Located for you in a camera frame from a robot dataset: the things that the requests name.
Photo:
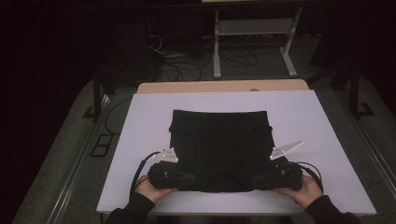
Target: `white table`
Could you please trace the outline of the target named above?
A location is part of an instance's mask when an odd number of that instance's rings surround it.
[[[304,140],[290,161],[318,167],[325,194],[342,212],[373,215],[375,209],[347,159],[314,91],[228,91],[141,93],[131,102],[97,211],[109,213],[128,203],[138,164],[170,143],[168,128],[174,109],[201,112],[266,110],[276,146]],[[149,160],[142,174],[151,164]],[[291,199],[271,190],[243,193],[178,191],[151,211],[156,215],[286,216],[303,213]]]

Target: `folded garment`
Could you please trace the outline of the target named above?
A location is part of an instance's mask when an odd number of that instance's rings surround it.
[[[179,190],[242,192],[254,190],[251,178],[274,169],[274,139],[267,112],[202,113],[174,110],[170,147],[177,170],[194,174],[193,185]]]

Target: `wire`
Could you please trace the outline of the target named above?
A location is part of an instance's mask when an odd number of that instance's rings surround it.
[[[111,130],[108,128],[108,125],[107,125],[108,116],[111,114],[111,112],[112,112],[115,108],[117,108],[119,105],[121,105],[122,103],[124,103],[124,102],[126,102],[126,101],[128,101],[128,100],[130,100],[130,99],[132,99],[132,96],[131,96],[131,97],[128,97],[128,98],[126,98],[126,99],[124,99],[124,100],[122,100],[122,101],[120,101],[119,103],[117,103],[116,105],[114,105],[110,110],[108,110],[108,112],[107,112],[107,114],[106,114],[106,117],[105,117],[105,129],[106,129],[106,131],[108,131],[109,133],[114,134],[114,135],[120,135],[120,134],[121,134],[121,133],[115,133],[115,132],[111,131]]]
[[[260,42],[255,45],[261,46],[264,43],[265,39],[265,37],[259,38]],[[222,47],[223,52],[220,53],[219,56],[225,63],[236,68],[248,68],[250,66],[256,65],[259,63],[257,56],[266,55],[278,51],[278,47],[283,45],[276,45],[275,48],[265,53],[257,53],[256,51],[258,50],[258,48],[255,48],[253,50],[240,49],[236,46],[230,45],[230,41],[227,39],[224,41],[224,43],[226,46]]]
[[[148,177],[144,178],[142,181],[140,181],[139,183],[136,184],[135,188],[137,188],[137,186],[139,186],[143,181],[149,179]]]
[[[157,35],[150,35],[149,37],[157,37],[158,40],[160,40],[160,46],[158,48],[154,48],[154,47],[149,47],[149,48],[154,50],[155,52],[157,52],[159,54],[164,55],[166,53],[166,51],[161,49],[163,47],[163,40]]]
[[[321,174],[320,174],[320,171],[318,170],[317,167],[315,167],[315,166],[312,165],[311,163],[303,162],[303,161],[299,161],[299,162],[296,162],[296,163],[297,163],[297,164],[305,164],[305,165],[309,165],[309,166],[313,167],[313,168],[318,172],[318,177],[319,177],[319,180],[321,181]]]
[[[132,197],[132,195],[134,194],[134,191],[136,190],[137,178],[140,176],[140,173],[142,172],[143,167],[144,167],[145,164],[146,164],[146,161],[147,161],[150,157],[152,157],[152,156],[154,156],[155,154],[158,154],[158,153],[160,153],[160,152],[158,152],[158,151],[157,151],[157,152],[153,152],[153,153],[149,154],[145,159],[143,159],[143,160],[140,162],[140,165],[139,165],[139,167],[137,168],[136,173],[134,174],[134,180],[132,181],[131,189],[129,190],[129,201],[131,201],[131,197]]]
[[[169,55],[164,55],[163,57],[166,59],[174,59],[174,58],[180,58],[187,56],[187,53],[176,53],[176,54],[169,54]]]
[[[167,81],[199,81],[202,80],[203,71],[202,69],[207,67],[212,61],[211,54],[205,53],[203,57],[207,57],[204,64],[198,64],[198,61],[202,58],[192,57],[188,54],[180,56],[178,58],[167,58],[163,62],[163,67],[171,67],[172,69],[163,69],[159,76],[159,80],[162,81],[163,77],[167,78]],[[187,74],[195,75],[197,77],[187,77]]]

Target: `dark background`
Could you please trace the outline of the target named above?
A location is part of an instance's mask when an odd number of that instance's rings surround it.
[[[103,4],[101,1],[87,3]],[[75,5],[64,0],[0,3],[4,31],[1,41],[1,223],[9,223],[15,216],[68,110],[95,74],[99,74],[105,91],[111,93],[117,87],[137,86],[153,80],[157,70],[152,65],[161,64],[161,59],[150,54],[145,46],[150,41],[146,38],[149,34],[146,13],[127,18],[90,17],[77,13]],[[396,27],[391,22],[395,8],[395,3],[390,1],[306,7],[297,30],[297,35],[323,33],[312,60],[314,65],[328,67],[352,52],[353,62],[375,84],[394,113]],[[212,30],[208,27],[213,23],[211,13],[203,13],[202,17],[188,14],[180,12],[186,17],[184,23],[178,15],[156,14],[155,18],[165,17],[167,21],[154,25],[160,31],[173,22],[185,27],[193,25],[196,29],[183,29],[184,33],[179,34],[189,36],[192,41],[181,45],[192,46],[191,43],[197,43],[194,41],[199,42],[200,35]],[[199,53],[199,44],[194,46],[198,47],[184,50]],[[139,57],[126,58],[123,51],[126,49],[135,50]]]

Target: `hand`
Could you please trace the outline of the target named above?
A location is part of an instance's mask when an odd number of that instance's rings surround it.
[[[311,176],[303,175],[303,186],[300,190],[291,188],[274,189],[274,191],[291,197],[295,203],[299,204],[303,209],[309,206],[314,200],[323,195],[317,182]]]
[[[149,177],[146,175],[140,176],[137,180],[137,192],[146,198],[150,199],[153,203],[157,203],[163,196],[175,192],[177,189],[156,189],[149,182]]]

